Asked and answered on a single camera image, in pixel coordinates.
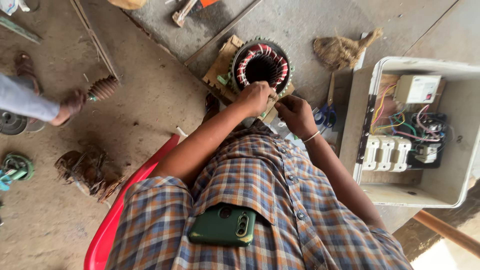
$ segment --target chair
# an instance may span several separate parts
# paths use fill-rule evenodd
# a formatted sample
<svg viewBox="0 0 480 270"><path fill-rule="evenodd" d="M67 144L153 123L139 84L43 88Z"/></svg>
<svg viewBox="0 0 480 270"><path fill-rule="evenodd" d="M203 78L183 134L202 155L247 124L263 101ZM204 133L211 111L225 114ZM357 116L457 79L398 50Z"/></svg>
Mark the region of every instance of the chair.
<svg viewBox="0 0 480 270"><path fill-rule="evenodd" d="M121 188L110 211L100 224L95 236L88 247L84 261L84 270L104 270L107 264L110 250L113 246L115 233L123 211L123 199L128 188L139 181L145 180L152 172L158 162L170 152L179 142L180 136L174 134L147 162L145 162L135 173L130 176Z"/></svg>

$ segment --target gray pants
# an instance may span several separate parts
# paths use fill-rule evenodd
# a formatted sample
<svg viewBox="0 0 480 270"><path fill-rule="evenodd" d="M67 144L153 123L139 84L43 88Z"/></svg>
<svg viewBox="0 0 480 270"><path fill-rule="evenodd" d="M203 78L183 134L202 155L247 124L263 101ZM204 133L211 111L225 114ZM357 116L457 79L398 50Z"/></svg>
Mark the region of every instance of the gray pants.
<svg viewBox="0 0 480 270"><path fill-rule="evenodd" d="M33 89L29 79L0 73L0 109L44 122L53 120L60 111L60 104L36 96Z"/></svg>

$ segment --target yellow wire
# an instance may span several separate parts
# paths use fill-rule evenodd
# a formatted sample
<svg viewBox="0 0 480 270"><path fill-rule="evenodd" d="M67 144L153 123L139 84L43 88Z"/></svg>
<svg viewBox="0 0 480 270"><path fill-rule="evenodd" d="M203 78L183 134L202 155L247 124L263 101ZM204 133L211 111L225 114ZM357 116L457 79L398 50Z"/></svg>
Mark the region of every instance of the yellow wire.
<svg viewBox="0 0 480 270"><path fill-rule="evenodd" d="M394 88L396 85L393 85L393 86L390 86L385 92L384 94L382 95L382 99L380 100L380 106L378 107L377 111L375 112L375 115L373 117L373 121L375 121L375 119L377 119L377 114L378 114L378 111L382 108L382 106L384 105L384 99L385 99L385 95L388 91L390 91L392 88ZM370 125L370 132L373 134L375 132L372 132L372 125Z"/></svg>
<svg viewBox="0 0 480 270"><path fill-rule="evenodd" d="M372 135L377 132L377 130L380 130L382 128L388 128L388 127L393 127L393 126L400 126L401 124L405 123L405 115L403 113L400 114L400 116L403 118L403 121L400 124L395 124L395 125L388 125L388 126L382 126L382 127L376 127Z"/></svg>

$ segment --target green smartphone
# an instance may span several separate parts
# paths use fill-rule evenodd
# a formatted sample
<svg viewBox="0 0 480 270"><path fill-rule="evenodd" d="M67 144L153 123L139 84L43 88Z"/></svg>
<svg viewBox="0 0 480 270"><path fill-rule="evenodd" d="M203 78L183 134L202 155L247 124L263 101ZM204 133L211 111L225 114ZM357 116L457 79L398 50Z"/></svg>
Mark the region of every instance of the green smartphone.
<svg viewBox="0 0 480 270"><path fill-rule="evenodd" d="M189 239L196 244L248 246L253 241L255 218L250 208L219 203L197 217Z"/></svg>

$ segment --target checkered shirt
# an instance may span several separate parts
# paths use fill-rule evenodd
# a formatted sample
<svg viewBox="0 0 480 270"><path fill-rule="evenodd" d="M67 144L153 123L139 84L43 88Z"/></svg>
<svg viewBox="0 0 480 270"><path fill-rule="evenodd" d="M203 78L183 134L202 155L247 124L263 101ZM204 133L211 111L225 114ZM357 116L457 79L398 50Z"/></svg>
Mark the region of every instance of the checkered shirt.
<svg viewBox="0 0 480 270"><path fill-rule="evenodd" d="M189 241L196 217L220 202L257 212L249 246ZM231 134L192 190L175 177L134 184L106 269L412 268L391 234L365 225L308 156L264 127Z"/></svg>

